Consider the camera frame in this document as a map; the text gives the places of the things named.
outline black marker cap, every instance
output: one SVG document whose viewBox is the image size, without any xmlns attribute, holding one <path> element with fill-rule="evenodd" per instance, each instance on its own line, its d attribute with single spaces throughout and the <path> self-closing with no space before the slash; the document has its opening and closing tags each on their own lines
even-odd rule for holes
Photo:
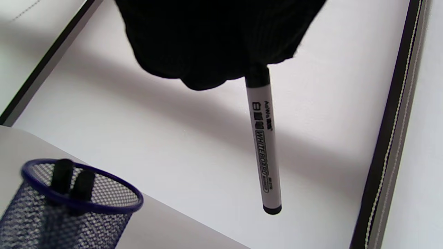
<svg viewBox="0 0 443 249">
<path fill-rule="evenodd" d="M 52 171 L 52 179 L 50 189 L 55 192 L 65 195 L 71 188 L 72 174 L 74 171 L 74 163 L 69 159 L 60 159 L 55 162 L 54 170 Z M 47 199 L 48 204 L 57 206 L 54 201 Z"/>
<path fill-rule="evenodd" d="M 263 209 L 267 214 L 276 215 L 281 212 L 281 205 L 277 208 L 268 208 L 263 205 Z"/>
<path fill-rule="evenodd" d="M 266 65 L 260 63 L 252 63 L 245 75 L 246 87 L 258 88 L 269 85 L 269 69 Z"/>
<path fill-rule="evenodd" d="M 89 170 L 83 170 L 77 176 L 74 187 L 69 193 L 71 199 L 78 201 L 89 202 L 92 198 L 92 190 L 94 188 L 95 173 Z M 71 216 L 80 216 L 84 212 L 80 210 L 71 210 Z"/>
</svg>

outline white surface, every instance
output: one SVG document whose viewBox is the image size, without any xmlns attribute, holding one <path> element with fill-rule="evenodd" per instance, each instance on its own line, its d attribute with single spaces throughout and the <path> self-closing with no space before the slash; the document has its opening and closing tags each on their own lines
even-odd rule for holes
<svg viewBox="0 0 443 249">
<path fill-rule="evenodd" d="M 0 126 L 0 217 L 22 180 L 20 167 L 37 158 L 80 160 L 27 132 Z M 121 249 L 247 249 L 172 208 L 144 195 L 117 248 Z"/>
<path fill-rule="evenodd" d="M 431 1 L 383 249 L 443 248 L 443 2 Z"/>
<path fill-rule="evenodd" d="M 408 0 L 330 0 L 271 66 L 283 210 L 260 199 L 243 79 L 204 92 L 143 72 L 110 0 L 15 127 L 253 249 L 349 247 Z"/>
<path fill-rule="evenodd" d="M 40 0 L 11 22 L 36 1 L 0 0 L 0 114 L 85 2 Z"/>
</svg>

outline gloved hand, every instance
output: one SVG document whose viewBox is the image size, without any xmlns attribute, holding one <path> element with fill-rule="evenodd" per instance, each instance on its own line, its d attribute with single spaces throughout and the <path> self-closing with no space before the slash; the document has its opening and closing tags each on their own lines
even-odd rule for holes
<svg viewBox="0 0 443 249">
<path fill-rule="evenodd" d="M 147 72 L 206 90 L 292 58 L 326 0 L 115 0 Z"/>
</svg>

